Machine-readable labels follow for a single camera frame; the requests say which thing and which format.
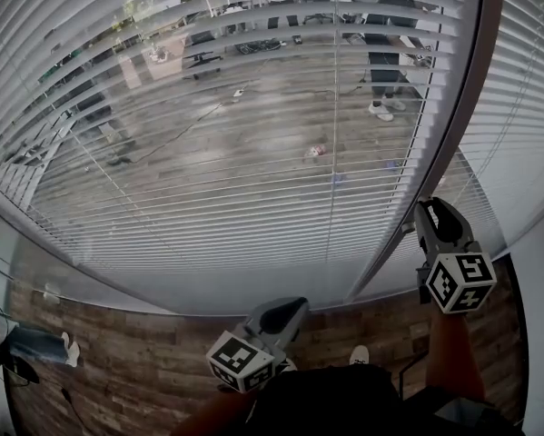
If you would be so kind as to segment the wooden planter with plants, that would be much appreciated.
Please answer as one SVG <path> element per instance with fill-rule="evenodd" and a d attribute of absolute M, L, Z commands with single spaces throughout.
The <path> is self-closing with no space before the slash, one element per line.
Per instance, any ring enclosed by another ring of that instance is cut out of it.
<path fill-rule="evenodd" d="M 113 10 L 111 53 L 130 87 L 143 84 L 139 68 L 153 80 L 190 69 L 223 37 L 215 23 L 217 0 L 121 0 Z"/>

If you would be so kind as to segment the person's right forearm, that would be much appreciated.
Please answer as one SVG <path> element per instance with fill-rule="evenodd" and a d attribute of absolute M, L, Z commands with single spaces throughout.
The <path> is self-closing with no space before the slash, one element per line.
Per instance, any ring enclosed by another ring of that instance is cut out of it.
<path fill-rule="evenodd" d="M 485 387 L 464 315 L 433 310 L 425 382 L 459 397 L 485 400 Z"/>

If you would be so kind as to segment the person's left forearm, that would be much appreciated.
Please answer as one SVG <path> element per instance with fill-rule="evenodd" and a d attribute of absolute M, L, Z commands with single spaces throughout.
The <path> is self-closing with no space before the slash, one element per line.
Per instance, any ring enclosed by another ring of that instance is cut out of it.
<path fill-rule="evenodd" d="M 258 393 L 257 390 L 219 391 L 197 412 L 178 423 L 169 436 L 221 436 L 245 421 Z"/>

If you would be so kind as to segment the grey waist pouch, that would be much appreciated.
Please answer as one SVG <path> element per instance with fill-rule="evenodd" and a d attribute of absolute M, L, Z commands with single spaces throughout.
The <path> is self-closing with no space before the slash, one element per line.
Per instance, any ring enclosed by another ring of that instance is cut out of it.
<path fill-rule="evenodd" d="M 446 403 L 434 416 L 455 436 L 526 436 L 502 413 L 484 402 L 457 398 Z"/>

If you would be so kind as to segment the grey metal window post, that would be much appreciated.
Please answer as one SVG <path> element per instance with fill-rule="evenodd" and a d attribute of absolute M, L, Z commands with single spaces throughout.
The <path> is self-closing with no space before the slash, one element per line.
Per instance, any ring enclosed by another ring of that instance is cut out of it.
<path fill-rule="evenodd" d="M 352 285 L 344 301 L 357 299 L 390 259 L 406 234 L 401 226 L 414 222 L 418 200 L 431 196 L 450 164 L 470 122 L 484 85 L 499 30 L 502 0 L 464 0 L 458 17 L 460 34 L 446 90 L 425 138 L 422 156 L 411 177 L 408 194 L 393 217 L 394 225 L 376 254 Z"/>

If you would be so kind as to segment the person's black clothing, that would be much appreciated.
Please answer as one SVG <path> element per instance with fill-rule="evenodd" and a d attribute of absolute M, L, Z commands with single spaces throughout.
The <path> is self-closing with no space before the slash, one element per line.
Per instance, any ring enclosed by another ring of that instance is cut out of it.
<path fill-rule="evenodd" d="M 401 401 L 389 372 L 353 364 L 273 378 L 242 436 L 411 436 L 430 433 L 433 420 Z"/>

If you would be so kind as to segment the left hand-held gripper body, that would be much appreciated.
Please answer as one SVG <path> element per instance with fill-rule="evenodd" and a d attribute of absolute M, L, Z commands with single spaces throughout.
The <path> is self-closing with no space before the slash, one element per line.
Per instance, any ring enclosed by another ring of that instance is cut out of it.
<path fill-rule="evenodd" d="M 273 378 L 286 353 L 275 346 L 256 344 L 224 331 L 206 354 L 213 375 L 240 393 L 248 393 Z"/>

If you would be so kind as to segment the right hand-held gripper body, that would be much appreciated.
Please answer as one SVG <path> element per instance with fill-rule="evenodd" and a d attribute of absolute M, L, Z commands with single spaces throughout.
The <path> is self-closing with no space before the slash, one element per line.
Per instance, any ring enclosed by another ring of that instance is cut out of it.
<path fill-rule="evenodd" d="M 488 253 L 476 240 L 462 246 L 439 246 L 429 250 L 424 239 L 420 247 L 425 263 L 417 269 L 420 304 L 435 303 L 444 314 L 474 312 L 487 300 L 497 284 Z"/>

